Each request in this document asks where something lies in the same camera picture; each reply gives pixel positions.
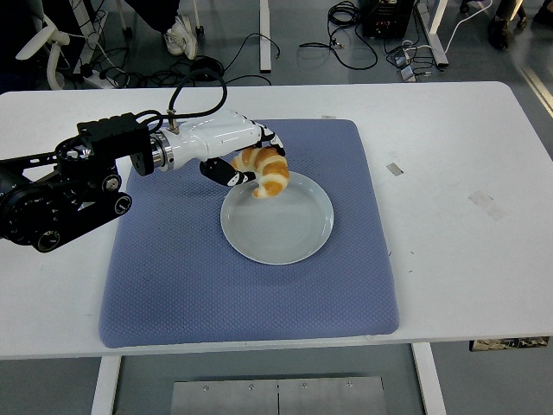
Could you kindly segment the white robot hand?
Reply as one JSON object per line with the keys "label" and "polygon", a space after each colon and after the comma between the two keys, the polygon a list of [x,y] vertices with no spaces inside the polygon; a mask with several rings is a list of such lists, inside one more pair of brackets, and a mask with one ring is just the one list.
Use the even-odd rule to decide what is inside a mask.
{"label": "white robot hand", "polygon": [[230,110],[192,118],[178,127],[162,131],[165,144],[164,168],[179,169],[193,159],[201,162],[200,172],[210,180],[227,187],[252,181],[254,175],[237,170],[223,157],[249,147],[267,143],[280,156],[285,155],[282,141],[266,126]]}

